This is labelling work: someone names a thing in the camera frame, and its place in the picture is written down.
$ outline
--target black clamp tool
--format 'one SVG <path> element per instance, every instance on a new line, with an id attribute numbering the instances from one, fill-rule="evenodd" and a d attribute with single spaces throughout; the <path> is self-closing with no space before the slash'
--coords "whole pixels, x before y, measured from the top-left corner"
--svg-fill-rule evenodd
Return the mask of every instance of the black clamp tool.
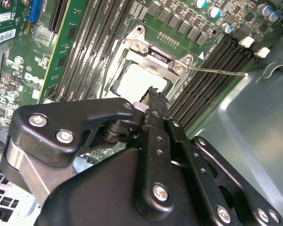
<path id="1" fill-rule="evenodd" d="M 127 143 L 76 174 L 77 155 Z M 17 109 L 1 169 L 42 206 L 37 226 L 283 226 L 281 215 L 202 137 L 189 140 L 150 88 L 122 98 Z"/>

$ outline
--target green circuit board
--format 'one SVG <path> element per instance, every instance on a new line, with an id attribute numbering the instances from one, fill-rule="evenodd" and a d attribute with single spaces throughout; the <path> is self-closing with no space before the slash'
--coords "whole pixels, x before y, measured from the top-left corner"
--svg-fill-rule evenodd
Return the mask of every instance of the green circuit board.
<path id="1" fill-rule="evenodd" d="M 22 105 L 33 105 L 43 103 L 50 96 L 53 88 L 56 88 L 61 80 L 62 74 L 67 66 L 68 60 L 74 60 L 79 57 L 79 52 L 73 59 L 68 59 L 72 48 L 78 48 L 81 44 L 77 42 L 76 35 L 86 36 L 87 27 L 90 26 L 91 18 L 94 15 L 92 7 L 86 13 L 89 1 L 66 1 L 66 9 L 63 15 L 61 26 L 58 33 L 49 31 L 52 12 L 55 7 L 55 0 L 43 0 L 41 15 L 36 23 L 27 21 L 31 7 L 20 7 L 16 9 L 16 16 L 19 35 L 13 39 L 13 46 L 3 57 L 1 82 L 0 82 L 0 125 L 8 127 L 12 112 Z M 150 13 L 153 3 L 160 5 L 157 14 Z M 192 0 L 133 0 L 130 9 L 125 17 L 123 24 L 117 30 L 115 39 L 122 40 L 137 25 L 145 27 L 145 39 L 170 54 L 175 58 L 181 58 L 186 54 L 192 54 L 194 57 L 194 66 L 201 66 L 210 55 L 212 49 L 218 45 L 218 42 L 225 35 L 221 29 L 223 23 L 231 24 L 235 30 L 247 28 L 252 36 L 256 36 L 264 42 L 267 47 L 283 33 L 281 20 L 275 23 L 267 22 L 262 16 L 257 14 L 257 6 L 260 4 L 270 4 L 276 8 L 283 16 L 283 0 L 209 0 L 204 9 L 197 9 Z M 208 16 L 208 8 L 211 6 L 219 7 L 222 11 L 217 19 Z M 167 9 L 171 16 L 180 18 L 177 28 L 170 27 L 170 18 L 162 22 L 160 14 L 163 9 Z M 207 40 L 199 45 L 196 41 L 188 37 L 188 33 L 180 33 L 179 26 L 186 22 L 189 26 L 196 27 L 200 33 L 207 36 Z M 97 33 L 104 28 L 100 24 Z M 117 59 L 118 66 L 121 67 L 122 58 Z M 88 56 L 82 60 L 83 70 L 86 67 Z M 93 67 L 88 71 L 86 84 L 83 90 L 88 87 L 88 82 L 92 79 L 97 69 L 98 61 L 95 61 Z M 95 81 L 92 98 L 95 98 L 97 90 L 100 87 L 102 74 Z M 113 83 L 117 74 L 110 74 L 108 85 Z M 80 84 L 80 78 L 75 81 L 73 90 Z M 14 101 L 6 99 L 8 85 L 13 84 L 14 91 L 19 96 Z M 52 101 L 59 101 L 57 96 Z"/>

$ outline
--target gray metal panel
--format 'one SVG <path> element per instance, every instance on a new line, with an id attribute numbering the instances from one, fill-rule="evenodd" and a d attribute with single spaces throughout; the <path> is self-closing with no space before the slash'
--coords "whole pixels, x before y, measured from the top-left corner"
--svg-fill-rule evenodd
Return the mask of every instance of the gray metal panel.
<path id="1" fill-rule="evenodd" d="M 283 59 L 283 37 L 266 62 Z M 206 138 L 283 216 L 283 73 L 250 72 L 191 134 Z"/>

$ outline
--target metal rod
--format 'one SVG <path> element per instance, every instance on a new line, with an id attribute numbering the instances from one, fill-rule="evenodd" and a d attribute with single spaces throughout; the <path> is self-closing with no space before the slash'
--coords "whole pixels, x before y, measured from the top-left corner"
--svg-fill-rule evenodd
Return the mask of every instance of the metal rod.
<path id="1" fill-rule="evenodd" d="M 237 76 L 237 77 L 247 77 L 249 75 L 248 73 L 243 73 L 243 72 L 226 72 L 226 71 L 221 71 L 221 70 L 198 68 L 198 67 L 189 67 L 189 70 L 193 70 L 196 72 L 208 72 L 208 73 L 231 75 L 231 76 Z"/>

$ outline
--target ram slot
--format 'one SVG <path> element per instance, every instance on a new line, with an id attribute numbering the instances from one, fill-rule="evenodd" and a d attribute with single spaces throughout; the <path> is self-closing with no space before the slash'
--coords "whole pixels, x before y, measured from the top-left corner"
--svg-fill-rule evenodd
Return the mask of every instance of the ram slot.
<path id="1" fill-rule="evenodd" d="M 111 54 L 112 46 L 115 41 L 115 38 L 117 36 L 117 33 L 119 32 L 119 28 L 124 24 L 124 20 L 130 10 L 132 0 L 122 0 L 119 8 L 116 8 L 115 13 L 119 10 L 120 14 L 115 14 L 115 16 L 112 18 L 111 23 L 109 23 L 110 26 L 107 27 L 106 34 L 104 34 L 105 39 L 103 39 L 103 43 L 106 43 L 102 50 L 102 56 L 101 56 L 101 62 L 108 62 L 108 57 Z M 97 69 L 96 72 L 92 75 L 91 81 L 86 89 L 85 94 L 78 92 L 78 96 L 83 96 L 83 99 L 89 99 L 91 92 L 94 89 L 94 86 L 96 82 L 99 80 L 100 73 L 102 71 L 102 67 L 104 64 L 101 63 L 101 68 Z"/>
<path id="2" fill-rule="evenodd" d="M 70 54 L 67 58 L 67 63 L 66 63 L 65 69 L 63 70 L 61 80 L 59 81 L 59 84 L 58 84 L 58 86 L 55 90 L 55 94 L 57 96 L 63 96 L 65 82 L 66 82 L 68 73 L 69 73 L 69 71 L 71 71 L 71 65 L 74 64 L 74 59 L 76 59 L 75 58 L 75 55 L 77 53 L 76 51 L 77 51 L 78 48 L 80 48 L 80 42 L 83 41 L 82 36 L 83 36 L 83 33 L 86 31 L 87 24 L 90 21 L 92 22 L 93 19 L 95 18 L 95 13 L 97 12 L 99 2 L 100 2 L 100 0 L 97 0 L 97 1 L 89 0 L 88 1 L 88 4 L 86 6 L 86 10 L 84 11 L 84 16 L 83 16 L 82 22 L 80 24 L 80 28 L 78 30 L 77 36 L 76 36 L 75 41 L 74 41 L 74 45 L 72 46 L 71 52 L 70 52 Z"/>
<path id="3" fill-rule="evenodd" d="M 114 0 L 106 0 L 102 1 L 102 3 L 99 6 L 99 9 L 96 12 L 96 16 L 94 21 L 91 23 L 91 26 L 89 28 L 89 32 L 87 35 L 87 39 L 84 42 L 83 48 L 80 52 L 79 58 L 76 61 L 76 64 L 73 68 L 73 71 L 68 72 L 70 74 L 70 80 L 68 85 L 66 86 L 66 92 L 65 92 L 65 99 L 70 100 L 73 97 L 74 94 L 74 85 L 77 81 L 81 81 L 81 73 L 84 59 L 88 57 L 89 59 L 92 57 L 93 50 L 90 50 L 91 48 L 94 48 L 97 45 L 97 40 L 100 37 L 99 31 L 102 31 L 102 26 L 104 26 L 107 22 L 107 19 L 109 18 L 111 9 L 113 8 Z"/>
<path id="4" fill-rule="evenodd" d="M 241 71 L 255 57 L 226 36 L 202 67 L 224 71 Z M 234 77 L 197 72 L 183 90 L 170 113 L 185 129 L 189 129 L 233 81 Z"/>

